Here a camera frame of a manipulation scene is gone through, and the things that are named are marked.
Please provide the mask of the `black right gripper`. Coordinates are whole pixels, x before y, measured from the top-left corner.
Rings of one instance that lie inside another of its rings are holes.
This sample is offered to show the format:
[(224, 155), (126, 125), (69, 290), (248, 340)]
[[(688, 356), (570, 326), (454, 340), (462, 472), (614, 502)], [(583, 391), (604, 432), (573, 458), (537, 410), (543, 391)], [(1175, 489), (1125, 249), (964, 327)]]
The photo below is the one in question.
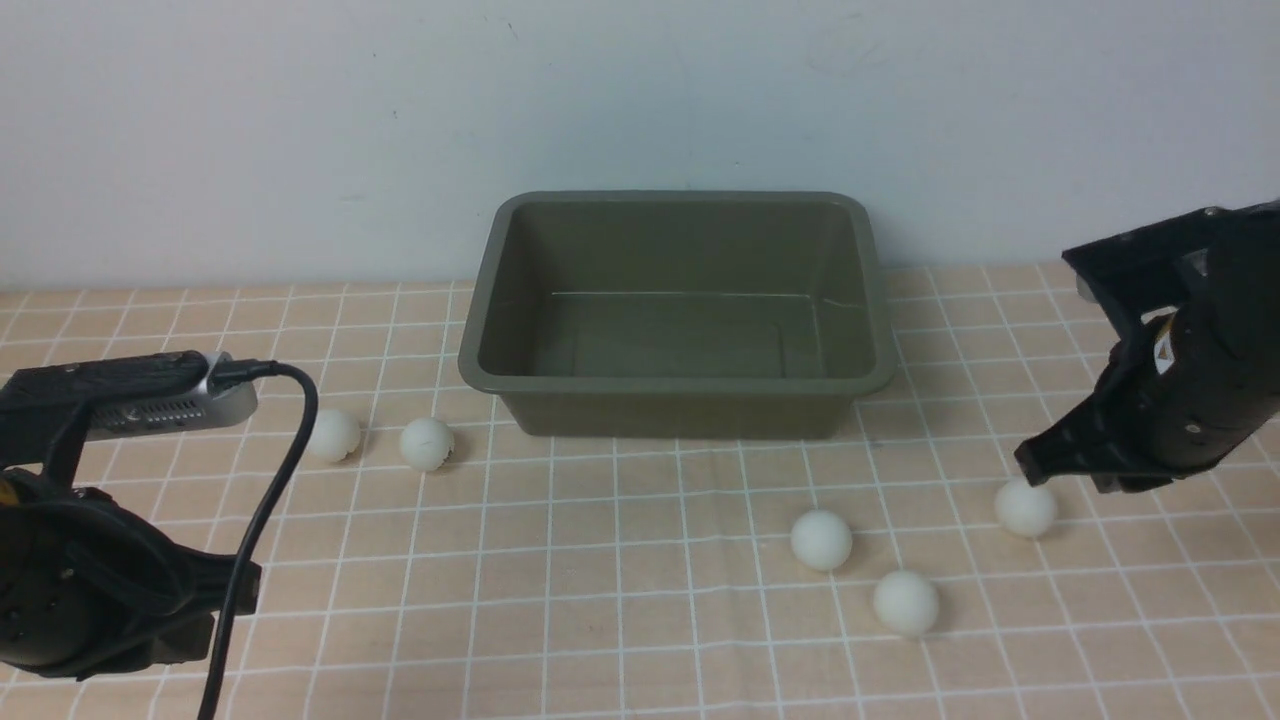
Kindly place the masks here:
[(1206, 471), (1277, 411), (1277, 218), (1234, 215), (1210, 246), (1204, 286), (1143, 316), (1111, 354), (1094, 401), (1123, 465), (1097, 470), (1093, 405), (1014, 451), (1029, 487), (1089, 475), (1140, 493)]

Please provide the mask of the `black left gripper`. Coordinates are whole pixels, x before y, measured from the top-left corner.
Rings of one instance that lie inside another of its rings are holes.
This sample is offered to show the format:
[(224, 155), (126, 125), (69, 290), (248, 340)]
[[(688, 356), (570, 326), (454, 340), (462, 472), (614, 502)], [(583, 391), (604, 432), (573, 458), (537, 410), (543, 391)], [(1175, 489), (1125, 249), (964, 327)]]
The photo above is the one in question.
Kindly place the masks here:
[(95, 488), (3, 473), (1, 656), (78, 682), (206, 659), (236, 560), (178, 544)]

